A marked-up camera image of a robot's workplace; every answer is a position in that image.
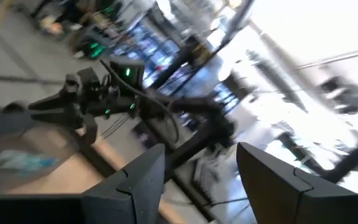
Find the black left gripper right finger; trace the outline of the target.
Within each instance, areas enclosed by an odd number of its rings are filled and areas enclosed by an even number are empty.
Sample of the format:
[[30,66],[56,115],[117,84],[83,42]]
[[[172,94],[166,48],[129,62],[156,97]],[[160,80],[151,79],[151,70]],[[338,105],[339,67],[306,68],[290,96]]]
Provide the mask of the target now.
[[237,145],[237,165],[258,224],[294,224],[301,194],[312,186],[295,167],[246,142]]

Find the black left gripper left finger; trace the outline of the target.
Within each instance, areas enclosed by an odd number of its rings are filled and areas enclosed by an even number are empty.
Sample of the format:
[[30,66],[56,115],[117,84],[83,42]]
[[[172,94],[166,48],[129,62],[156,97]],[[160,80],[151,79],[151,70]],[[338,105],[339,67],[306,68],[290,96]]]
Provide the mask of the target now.
[[165,147],[158,144],[90,188],[81,200],[86,224],[153,224],[163,192]]

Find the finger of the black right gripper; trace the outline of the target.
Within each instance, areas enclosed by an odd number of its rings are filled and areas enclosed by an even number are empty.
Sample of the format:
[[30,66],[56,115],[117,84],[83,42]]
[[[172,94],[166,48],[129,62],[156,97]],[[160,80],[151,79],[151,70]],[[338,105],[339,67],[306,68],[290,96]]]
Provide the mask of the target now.
[[61,108],[74,101],[74,93],[58,92],[52,96],[35,101],[28,105],[30,110],[52,110]]
[[57,124],[71,129],[83,127],[82,118],[75,112],[67,110],[36,111],[30,117],[36,121]]

